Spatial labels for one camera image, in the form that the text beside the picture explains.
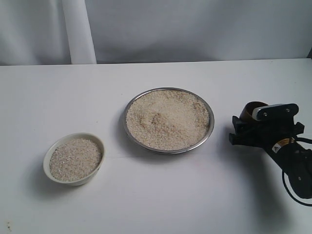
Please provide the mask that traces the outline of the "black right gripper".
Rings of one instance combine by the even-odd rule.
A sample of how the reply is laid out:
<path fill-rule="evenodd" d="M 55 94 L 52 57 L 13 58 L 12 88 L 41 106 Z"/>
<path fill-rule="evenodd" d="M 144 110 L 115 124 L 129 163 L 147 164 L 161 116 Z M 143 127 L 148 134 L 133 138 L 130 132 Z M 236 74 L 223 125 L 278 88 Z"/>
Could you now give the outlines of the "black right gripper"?
<path fill-rule="evenodd" d="M 298 135 L 304 132 L 304 125 L 293 120 L 298 112 L 298 105 L 289 103 L 256 107 L 253 118 L 233 116 L 234 133 L 229 133 L 229 142 L 262 148 L 268 154 L 281 150 L 302 153 L 305 149 L 298 144 L 302 140 Z"/>

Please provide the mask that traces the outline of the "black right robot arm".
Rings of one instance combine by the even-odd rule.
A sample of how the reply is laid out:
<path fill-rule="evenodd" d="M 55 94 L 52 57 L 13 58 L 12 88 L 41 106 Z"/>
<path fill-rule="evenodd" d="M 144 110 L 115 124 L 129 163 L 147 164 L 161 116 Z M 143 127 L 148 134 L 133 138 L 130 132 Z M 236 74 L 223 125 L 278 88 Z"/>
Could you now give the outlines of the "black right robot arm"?
<path fill-rule="evenodd" d="M 245 105 L 239 117 L 233 116 L 235 133 L 229 134 L 232 145 L 263 149 L 289 179 L 289 196 L 300 203 L 312 197 L 312 151 L 301 143 L 311 139 L 299 137 L 305 126 L 294 121 L 299 112 L 295 103 L 268 105 L 253 101 Z"/>

